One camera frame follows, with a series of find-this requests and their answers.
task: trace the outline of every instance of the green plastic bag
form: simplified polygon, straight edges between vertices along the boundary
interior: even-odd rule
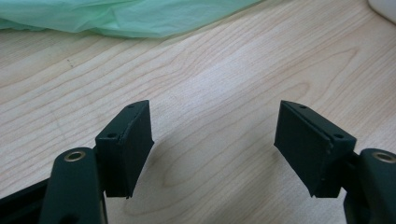
[[[0,29],[163,37],[206,25],[259,1],[0,0]]]

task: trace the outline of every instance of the black bracket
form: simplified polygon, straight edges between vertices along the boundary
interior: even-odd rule
[[[0,223],[107,223],[107,197],[132,197],[154,142],[149,101],[127,105],[96,147],[59,155],[50,178],[0,200]]]
[[[396,155],[353,152],[356,138],[305,105],[282,101],[275,146],[311,196],[344,202],[349,224],[396,223]]]

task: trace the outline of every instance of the white object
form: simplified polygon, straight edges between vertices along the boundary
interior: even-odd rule
[[[369,0],[369,4],[383,17],[396,23],[396,0]]]

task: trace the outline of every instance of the wooden table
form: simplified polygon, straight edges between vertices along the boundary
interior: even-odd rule
[[[0,31],[0,198],[126,105],[150,100],[156,142],[110,223],[346,223],[273,146],[280,100],[396,152],[396,26],[365,0],[267,0],[162,39]]]

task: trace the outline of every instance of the wood grain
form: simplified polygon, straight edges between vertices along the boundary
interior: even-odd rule
[[[267,0],[163,39],[0,31],[0,198],[149,99],[156,142],[110,223],[346,223],[275,147],[280,100],[396,152],[396,26],[363,0]]]

